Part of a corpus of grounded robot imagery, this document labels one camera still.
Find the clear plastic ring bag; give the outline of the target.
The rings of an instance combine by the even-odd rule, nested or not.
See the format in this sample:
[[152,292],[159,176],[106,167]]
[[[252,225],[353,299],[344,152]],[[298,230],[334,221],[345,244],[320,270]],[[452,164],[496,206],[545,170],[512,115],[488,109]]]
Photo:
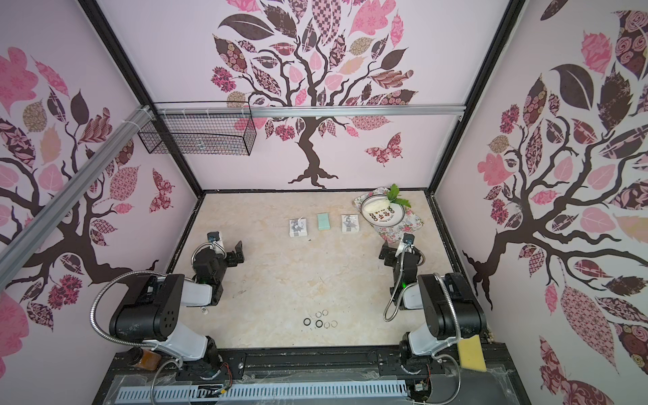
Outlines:
[[344,214],[342,216],[342,232],[343,233],[359,232],[359,217],[357,214]]

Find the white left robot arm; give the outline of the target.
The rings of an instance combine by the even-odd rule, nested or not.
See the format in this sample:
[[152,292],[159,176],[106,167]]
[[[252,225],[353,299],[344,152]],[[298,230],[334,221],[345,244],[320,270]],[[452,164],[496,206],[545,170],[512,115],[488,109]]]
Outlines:
[[192,253],[191,279],[181,273],[162,275],[150,271],[123,275],[123,279],[132,281],[111,317],[106,335],[122,344],[146,344],[184,361],[206,360],[214,364],[219,359],[214,340],[184,325],[180,312],[182,307],[218,305],[227,270],[244,261],[241,241],[232,251],[226,251],[222,241],[211,239]]

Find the mint green box lid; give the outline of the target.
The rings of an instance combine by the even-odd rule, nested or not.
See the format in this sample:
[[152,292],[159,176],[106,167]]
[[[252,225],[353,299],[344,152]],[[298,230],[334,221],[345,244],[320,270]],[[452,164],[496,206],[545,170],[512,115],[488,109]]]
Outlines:
[[319,231],[329,231],[331,229],[329,214],[317,214],[317,227]]

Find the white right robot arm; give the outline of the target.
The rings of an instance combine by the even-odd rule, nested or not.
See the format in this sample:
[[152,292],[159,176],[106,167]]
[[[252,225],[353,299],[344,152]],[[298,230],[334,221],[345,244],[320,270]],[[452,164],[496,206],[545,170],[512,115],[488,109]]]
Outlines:
[[393,270],[393,286],[383,321],[392,322],[399,312],[406,311],[421,310],[425,317],[425,322],[405,333],[399,344],[399,365],[405,373],[418,375],[418,371],[408,368],[415,358],[434,358],[486,330],[484,310],[464,276],[419,273],[425,255],[413,245],[412,235],[406,234],[397,247],[384,243],[379,259]]

